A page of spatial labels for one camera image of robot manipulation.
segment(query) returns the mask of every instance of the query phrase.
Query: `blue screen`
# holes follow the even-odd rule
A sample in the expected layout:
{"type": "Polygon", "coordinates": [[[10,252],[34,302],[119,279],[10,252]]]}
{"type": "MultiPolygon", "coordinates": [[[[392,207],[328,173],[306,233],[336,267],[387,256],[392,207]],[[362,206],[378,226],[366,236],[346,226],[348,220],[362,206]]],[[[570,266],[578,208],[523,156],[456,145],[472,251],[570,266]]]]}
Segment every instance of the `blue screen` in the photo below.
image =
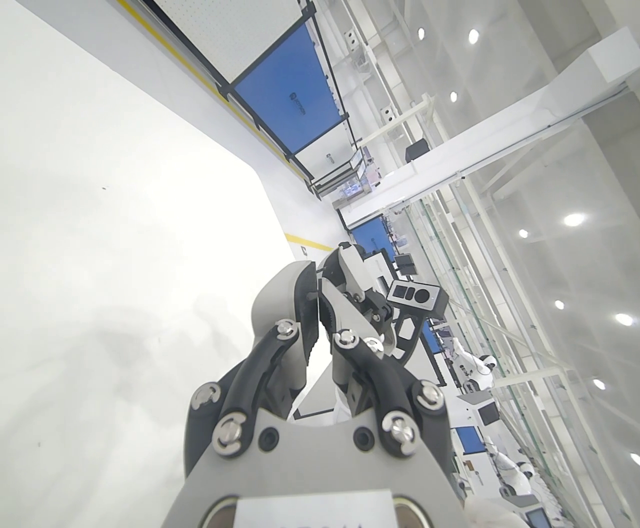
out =
{"type": "Polygon", "coordinates": [[[356,239],[356,244],[359,244],[364,248],[367,253],[381,250],[382,248],[387,250],[389,259],[393,262],[396,257],[394,247],[389,241],[385,224],[382,222],[382,218],[374,218],[351,231],[351,234],[356,239]]]}
{"type": "Polygon", "coordinates": [[[431,331],[429,321],[424,322],[424,325],[422,326],[422,333],[424,334],[424,338],[427,340],[427,345],[429,345],[429,350],[427,350],[427,352],[431,352],[432,354],[442,352],[438,340],[431,331]]]}
{"type": "Polygon", "coordinates": [[[474,426],[456,427],[456,432],[462,442],[462,448],[465,454],[483,453],[486,451],[476,428],[474,426]]]}
{"type": "Polygon", "coordinates": [[[304,24],[240,81],[236,91],[291,152],[340,120],[304,24]]]}

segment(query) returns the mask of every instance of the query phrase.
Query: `silver bolt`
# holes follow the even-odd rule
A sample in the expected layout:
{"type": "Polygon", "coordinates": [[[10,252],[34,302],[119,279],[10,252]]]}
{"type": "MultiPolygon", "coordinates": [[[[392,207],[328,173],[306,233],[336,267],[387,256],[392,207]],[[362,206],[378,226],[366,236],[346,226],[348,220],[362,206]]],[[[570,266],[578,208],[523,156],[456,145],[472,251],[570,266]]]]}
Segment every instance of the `silver bolt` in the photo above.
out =
{"type": "Polygon", "coordinates": [[[400,444],[400,452],[411,456],[417,449],[418,425],[413,418],[402,411],[389,411],[382,418],[382,430],[389,433],[400,444]]]}
{"type": "Polygon", "coordinates": [[[341,330],[335,334],[335,342],[340,348],[351,349],[358,344],[358,334],[353,330],[341,330]]]}
{"type": "Polygon", "coordinates": [[[437,411],[444,406],[444,394],[430,381],[422,380],[422,394],[417,397],[418,403],[426,409],[437,411]]]}
{"type": "Polygon", "coordinates": [[[286,341],[296,335],[296,323],[291,319],[281,319],[276,324],[278,325],[278,339],[286,341]]]}
{"type": "Polygon", "coordinates": [[[220,427],[220,436],[218,440],[222,445],[229,445],[234,443],[242,434],[242,426],[237,424],[233,420],[225,422],[220,427]]]}
{"type": "Polygon", "coordinates": [[[211,436],[211,445],[216,453],[222,456],[231,456],[240,451],[242,447],[240,437],[244,422],[246,422],[244,413],[232,412],[216,424],[211,436]]]}
{"type": "Polygon", "coordinates": [[[377,354],[380,358],[382,358],[382,354],[385,351],[384,346],[382,345],[382,342],[375,338],[375,337],[365,337],[363,339],[363,341],[367,344],[367,346],[369,347],[369,349],[374,353],[377,354]]]}
{"type": "Polygon", "coordinates": [[[198,410],[202,405],[209,401],[216,402],[220,399],[222,390],[217,383],[205,383],[196,389],[191,396],[191,408],[198,410]]]}
{"type": "Polygon", "coordinates": [[[404,418],[395,418],[391,423],[391,436],[400,444],[413,441],[413,429],[404,421],[404,418]]]}

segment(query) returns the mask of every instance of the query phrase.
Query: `black frame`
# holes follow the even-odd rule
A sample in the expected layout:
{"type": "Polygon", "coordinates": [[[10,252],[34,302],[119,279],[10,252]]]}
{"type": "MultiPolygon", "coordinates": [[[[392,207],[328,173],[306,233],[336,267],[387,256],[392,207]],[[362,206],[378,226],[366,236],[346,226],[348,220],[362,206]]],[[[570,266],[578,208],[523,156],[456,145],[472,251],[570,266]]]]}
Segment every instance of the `black frame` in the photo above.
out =
{"type": "Polygon", "coordinates": [[[197,60],[203,66],[204,69],[211,75],[214,79],[215,83],[218,85],[218,91],[222,97],[224,97],[227,101],[231,96],[236,102],[251,116],[253,122],[255,123],[256,128],[258,130],[262,129],[271,140],[278,146],[278,148],[284,154],[285,159],[288,162],[293,162],[306,176],[307,181],[305,182],[307,185],[307,189],[314,194],[318,199],[320,196],[318,192],[313,188],[313,181],[316,179],[307,168],[298,160],[296,154],[299,154],[304,148],[307,148],[309,145],[313,144],[313,142],[320,139],[327,132],[333,130],[336,126],[341,123],[346,122],[349,128],[349,133],[351,134],[351,140],[353,141],[353,145],[356,145],[356,139],[353,134],[353,130],[351,128],[351,123],[349,122],[349,113],[344,108],[344,103],[342,101],[342,95],[340,94],[340,90],[338,88],[338,84],[335,79],[335,74],[333,73],[333,68],[331,67],[331,62],[329,61],[329,55],[327,53],[326,47],[324,46],[324,41],[322,35],[320,34],[320,29],[318,23],[316,21],[316,6],[315,4],[307,0],[306,5],[301,9],[301,17],[296,20],[296,22],[285,31],[278,39],[271,44],[251,65],[249,65],[243,72],[241,72],[232,82],[227,81],[225,77],[216,69],[216,67],[211,64],[211,62],[200,52],[200,50],[195,46],[195,44],[180,30],[180,28],[174,23],[174,21],[169,18],[169,16],[163,11],[163,9],[154,1],[154,0],[140,0],[153,15],[167,28],[167,30],[177,38],[181,44],[193,55],[194,59],[197,60]],[[329,68],[329,72],[331,74],[333,80],[333,86],[335,88],[336,94],[338,96],[338,100],[340,105],[342,106],[340,112],[340,120],[335,123],[335,125],[331,126],[329,129],[322,132],[319,136],[314,138],[312,141],[307,143],[304,147],[299,148],[295,152],[291,152],[282,142],[282,140],[266,125],[266,123],[262,120],[262,118],[253,110],[253,108],[236,92],[236,86],[244,79],[248,74],[250,74],[266,57],[268,57],[275,49],[277,49],[280,44],[282,44],[285,40],[287,40],[295,31],[297,31],[300,27],[305,25],[308,21],[312,21],[314,29],[316,31],[316,35],[318,37],[320,46],[322,47],[324,58],[326,60],[327,67],[329,68]]]}

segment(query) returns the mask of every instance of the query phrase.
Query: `black button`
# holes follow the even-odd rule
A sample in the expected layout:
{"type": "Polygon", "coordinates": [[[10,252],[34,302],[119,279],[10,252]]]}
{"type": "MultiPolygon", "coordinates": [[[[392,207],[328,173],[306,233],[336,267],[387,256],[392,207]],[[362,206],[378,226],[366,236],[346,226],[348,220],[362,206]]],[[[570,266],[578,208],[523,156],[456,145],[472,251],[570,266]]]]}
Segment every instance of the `black button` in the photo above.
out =
{"type": "Polygon", "coordinates": [[[427,290],[418,290],[415,294],[415,301],[422,304],[427,302],[429,300],[429,297],[431,296],[429,295],[429,292],[427,290]]]}
{"type": "Polygon", "coordinates": [[[394,290],[394,297],[403,298],[405,293],[406,286],[396,286],[396,289],[394,290]]]}

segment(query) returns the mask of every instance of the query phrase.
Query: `humanoid robot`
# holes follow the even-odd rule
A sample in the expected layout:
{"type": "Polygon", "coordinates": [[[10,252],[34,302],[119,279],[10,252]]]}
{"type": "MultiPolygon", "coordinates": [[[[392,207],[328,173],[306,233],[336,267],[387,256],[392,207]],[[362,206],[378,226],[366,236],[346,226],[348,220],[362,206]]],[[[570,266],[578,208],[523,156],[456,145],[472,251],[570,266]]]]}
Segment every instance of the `humanoid robot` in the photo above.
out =
{"type": "Polygon", "coordinates": [[[467,352],[457,337],[453,338],[453,350],[449,350],[456,375],[462,377],[462,387],[467,392],[477,392],[493,387],[493,369],[497,361],[493,356],[480,358],[467,352]]]}
{"type": "Polygon", "coordinates": [[[536,474],[533,465],[529,462],[514,462],[504,453],[498,451],[497,446],[488,436],[484,438],[484,444],[499,473],[500,480],[503,482],[504,494],[531,495],[529,481],[536,474]]]}

